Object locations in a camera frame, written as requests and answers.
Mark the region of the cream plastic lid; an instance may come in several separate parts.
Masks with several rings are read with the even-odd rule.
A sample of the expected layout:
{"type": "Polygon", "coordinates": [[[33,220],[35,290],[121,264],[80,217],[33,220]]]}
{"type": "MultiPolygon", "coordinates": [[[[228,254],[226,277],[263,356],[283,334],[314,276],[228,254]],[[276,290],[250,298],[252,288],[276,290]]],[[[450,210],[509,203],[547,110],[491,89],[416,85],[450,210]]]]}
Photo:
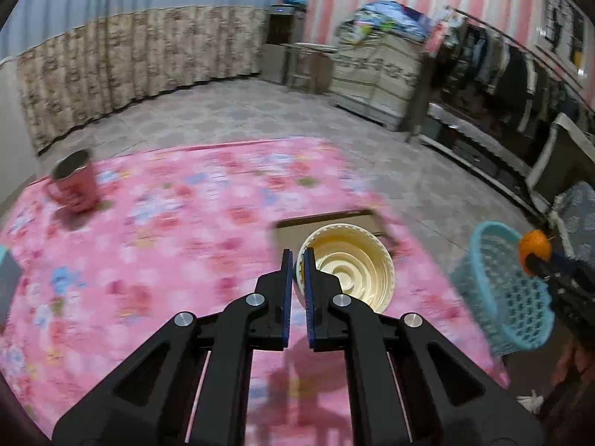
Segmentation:
{"type": "Polygon", "coordinates": [[[306,306],[305,251],[313,249],[316,268],[339,279],[342,292],[383,313],[395,290],[394,264],[384,244],[358,227],[320,229],[303,243],[296,259],[296,294],[306,306]]]}

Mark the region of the small orange fruit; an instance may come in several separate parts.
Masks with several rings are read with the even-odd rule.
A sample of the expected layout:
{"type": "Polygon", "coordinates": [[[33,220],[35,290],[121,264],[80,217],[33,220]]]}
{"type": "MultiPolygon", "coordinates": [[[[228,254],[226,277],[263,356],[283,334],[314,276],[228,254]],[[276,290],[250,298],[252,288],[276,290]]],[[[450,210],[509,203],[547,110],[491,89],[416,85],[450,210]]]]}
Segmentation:
{"type": "Polygon", "coordinates": [[[551,242],[542,230],[531,230],[522,236],[517,244],[517,251],[523,270],[530,276],[534,276],[533,270],[528,265],[530,255],[548,263],[551,260],[551,254],[553,254],[551,242]]]}

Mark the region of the blue patterned sofa cover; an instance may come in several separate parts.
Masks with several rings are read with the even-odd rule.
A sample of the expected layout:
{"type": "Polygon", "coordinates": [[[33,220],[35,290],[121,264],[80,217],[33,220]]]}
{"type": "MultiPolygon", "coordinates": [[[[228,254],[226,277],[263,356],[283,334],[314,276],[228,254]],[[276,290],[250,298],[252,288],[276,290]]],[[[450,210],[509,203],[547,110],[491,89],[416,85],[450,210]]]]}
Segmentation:
{"type": "Polygon", "coordinates": [[[550,219],[555,225],[565,254],[594,267],[595,192],[579,181],[555,198],[550,219]]]}

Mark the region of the teal plastic basket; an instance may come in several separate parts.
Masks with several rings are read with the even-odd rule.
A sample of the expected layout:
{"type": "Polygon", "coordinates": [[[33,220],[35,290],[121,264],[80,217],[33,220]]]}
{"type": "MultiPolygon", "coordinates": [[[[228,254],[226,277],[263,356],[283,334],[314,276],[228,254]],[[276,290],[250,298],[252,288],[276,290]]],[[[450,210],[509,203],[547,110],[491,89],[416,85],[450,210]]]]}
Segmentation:
{"type": "Polygon", "coordinates": [[[480,223],[450,275],[496,356],[541,348],[555,325],[546,283],[518,261],[519,241],[503,223],[480,223]]]}

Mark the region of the low tv stand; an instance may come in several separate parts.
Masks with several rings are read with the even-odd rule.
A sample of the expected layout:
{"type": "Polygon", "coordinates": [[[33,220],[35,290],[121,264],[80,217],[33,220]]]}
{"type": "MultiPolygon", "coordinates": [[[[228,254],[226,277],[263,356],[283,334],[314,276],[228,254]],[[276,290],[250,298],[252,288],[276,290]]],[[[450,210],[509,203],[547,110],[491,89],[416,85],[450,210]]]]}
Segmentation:
{"type": "Polygon", "coordinates": [[[529,216],[539,216],[550,208],[548,201],[528,189],[530,168],[520,158],[449,108],[429,103],[416,137],[483,180],[529,216]]]}

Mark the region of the pink floral tablecloth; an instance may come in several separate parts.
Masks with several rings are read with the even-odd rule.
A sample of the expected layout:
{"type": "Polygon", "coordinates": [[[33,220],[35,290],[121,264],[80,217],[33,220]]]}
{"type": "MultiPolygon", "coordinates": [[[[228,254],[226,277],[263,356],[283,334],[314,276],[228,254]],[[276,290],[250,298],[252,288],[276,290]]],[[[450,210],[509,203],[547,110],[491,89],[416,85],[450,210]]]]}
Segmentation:
{"type": "Polygon", "coordinates": [[[279,222],[372,210],[390,236],[387,313],[416,312],[499,385],[509,378],[438,265],[361,171],[316,138],[144,151],[99,162],[98,209],[68,223],[27,187],[1,243],[23,274],[1,371],[30,418],[57,420],[174,314],[222,310],[280,262],[279,222]]]}

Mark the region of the brown phone case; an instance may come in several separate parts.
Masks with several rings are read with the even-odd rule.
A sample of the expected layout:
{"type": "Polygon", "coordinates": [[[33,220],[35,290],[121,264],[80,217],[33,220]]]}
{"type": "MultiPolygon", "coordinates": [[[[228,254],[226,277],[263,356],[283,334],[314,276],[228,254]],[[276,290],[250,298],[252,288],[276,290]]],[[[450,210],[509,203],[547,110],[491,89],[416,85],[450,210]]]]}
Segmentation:
{"type": "Polygon", "coordinates": [[[334,227],[358,227],[366,230],[368,234],[384,244],[391,257],[396,254],[397,240],[388,231],[387,221],[377,211],[370,209],[331,211],[331,213],[278,220],[271,228],[275,254],[280,257],[284,249],[289,249],[296,259],[303,243],[310,235],[316,234],[320,229],[334,229],[334,227]]]}

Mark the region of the clothes rack with garments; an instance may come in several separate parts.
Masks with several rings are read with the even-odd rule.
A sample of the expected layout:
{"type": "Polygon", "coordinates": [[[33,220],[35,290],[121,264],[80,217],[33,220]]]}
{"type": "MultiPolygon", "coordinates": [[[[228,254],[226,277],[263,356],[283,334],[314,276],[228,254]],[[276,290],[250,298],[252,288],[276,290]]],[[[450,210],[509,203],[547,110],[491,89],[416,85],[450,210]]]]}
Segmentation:
{"type": "Polygon", "coordinates": [[[544,135],[564,114],[586,136],[594,111],[565,78],[527,47],[487,22],[450,5],[431,86],[439,101],[503,135],[544,135]]]}

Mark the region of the pink mug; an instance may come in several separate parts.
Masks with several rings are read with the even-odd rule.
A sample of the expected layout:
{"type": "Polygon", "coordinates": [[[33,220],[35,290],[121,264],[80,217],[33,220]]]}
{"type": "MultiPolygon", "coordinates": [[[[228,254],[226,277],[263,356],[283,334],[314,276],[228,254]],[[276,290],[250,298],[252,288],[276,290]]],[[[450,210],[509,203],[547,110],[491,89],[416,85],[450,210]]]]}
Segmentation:
{"type": "Polygon", "coordinates": [[[86,213],[99,203],[91,151],[79,149],[62,158],[44,183],[46,195],[71,213],[86,213]]]}

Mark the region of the cloth covered chest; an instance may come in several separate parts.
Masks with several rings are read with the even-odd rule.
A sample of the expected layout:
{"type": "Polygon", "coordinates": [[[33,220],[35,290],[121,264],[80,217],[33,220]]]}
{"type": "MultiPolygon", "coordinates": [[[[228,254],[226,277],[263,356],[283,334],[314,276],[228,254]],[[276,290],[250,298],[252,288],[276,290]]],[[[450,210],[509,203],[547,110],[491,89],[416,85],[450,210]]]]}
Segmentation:
{"type": "Polygon", "coordinates": [[[333,56],[331,103],[396,131],[414,98],[422,44],[380,32],[359,43],[342,42],[333,56]]]}

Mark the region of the white cabinet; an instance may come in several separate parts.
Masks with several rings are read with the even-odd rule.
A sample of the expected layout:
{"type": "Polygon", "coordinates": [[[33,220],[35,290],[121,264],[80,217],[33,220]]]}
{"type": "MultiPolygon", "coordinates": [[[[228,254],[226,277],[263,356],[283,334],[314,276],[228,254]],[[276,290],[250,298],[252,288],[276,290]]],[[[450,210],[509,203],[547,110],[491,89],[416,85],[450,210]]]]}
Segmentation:
{"type": "Polygon", "coordinates": [[[0,158],[1,216],[8,212],[27,184],[37,178],[39,162],[21,107],[16,60],[1,61],[0,158]]]}

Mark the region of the pile of bedding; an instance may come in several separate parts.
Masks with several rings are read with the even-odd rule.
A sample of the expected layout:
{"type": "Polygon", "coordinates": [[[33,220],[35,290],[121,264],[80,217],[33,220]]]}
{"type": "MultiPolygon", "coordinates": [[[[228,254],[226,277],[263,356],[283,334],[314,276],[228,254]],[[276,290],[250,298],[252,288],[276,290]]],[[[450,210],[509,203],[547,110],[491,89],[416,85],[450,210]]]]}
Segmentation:
{"type": "Polygon", "coordinates": [[[414,42],[424,42],[432,29],[432,19],[396,1],[377,0],[358,8],[338,30],[340,41],[359,44],[380,34],[393,34],[414,42]]]}

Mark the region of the blue floral curtain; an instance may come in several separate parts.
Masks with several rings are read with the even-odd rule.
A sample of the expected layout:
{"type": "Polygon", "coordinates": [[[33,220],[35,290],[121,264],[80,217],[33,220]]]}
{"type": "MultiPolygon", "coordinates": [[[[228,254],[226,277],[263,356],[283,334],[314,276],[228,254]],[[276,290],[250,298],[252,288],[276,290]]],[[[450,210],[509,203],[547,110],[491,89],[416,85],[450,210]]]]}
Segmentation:
{"type": "Polygon", "coordinates": [[[1,30],[35,152],[133,102],[259,70],[274,0],[17,0],[1,30]]]}

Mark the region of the water dispenser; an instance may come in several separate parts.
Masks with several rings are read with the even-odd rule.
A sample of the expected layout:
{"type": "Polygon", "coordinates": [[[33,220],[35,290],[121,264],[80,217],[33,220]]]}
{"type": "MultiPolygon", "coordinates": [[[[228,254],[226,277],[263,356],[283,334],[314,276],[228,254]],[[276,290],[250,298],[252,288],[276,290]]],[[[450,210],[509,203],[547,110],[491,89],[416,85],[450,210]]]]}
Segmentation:
{"type": "Polygon", "coordinates": [[[289,44],[302,40],[306,10],[289,4],[275,4],[266,13],[260,51],[260,76],[265,82],[284,85],[289,68],[289,44]]]}

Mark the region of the framed wall picture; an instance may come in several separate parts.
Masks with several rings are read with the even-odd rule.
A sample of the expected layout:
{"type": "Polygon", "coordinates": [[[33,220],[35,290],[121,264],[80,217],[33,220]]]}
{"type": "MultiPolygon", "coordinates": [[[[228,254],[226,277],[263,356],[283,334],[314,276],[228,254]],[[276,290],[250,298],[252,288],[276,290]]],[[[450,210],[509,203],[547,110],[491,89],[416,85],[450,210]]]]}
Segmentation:
{"type": "Polygon", "coordinates": [[[571,0],[544,0],[538,47],[574,78],[585,75],[585,20],[571,0]]]}

